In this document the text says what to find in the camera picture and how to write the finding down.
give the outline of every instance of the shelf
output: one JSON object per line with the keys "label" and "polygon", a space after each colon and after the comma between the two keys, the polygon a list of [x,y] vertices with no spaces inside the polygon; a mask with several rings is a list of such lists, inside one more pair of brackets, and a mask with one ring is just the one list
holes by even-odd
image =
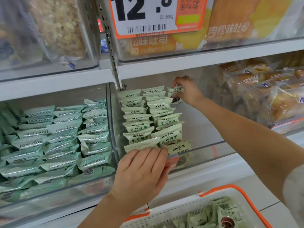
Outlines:
{"label": "shelf", "polygon": [[101,60],[99,66],[101,68],[0,82],[0,101],[108,82],[114,82],[117,85],[110,60],[108,58]]}
{"label": "shelf", "polygon": [[122,86],[122,80],[166,73],[178,70],[197,68],[219,63],[268,56],[304,49],[304,39],[263,43],[250,46],[215,49],[203,53],[191,53],[183,56],[163,57],[154,60],[144,60],[118,64],[117,72]]}

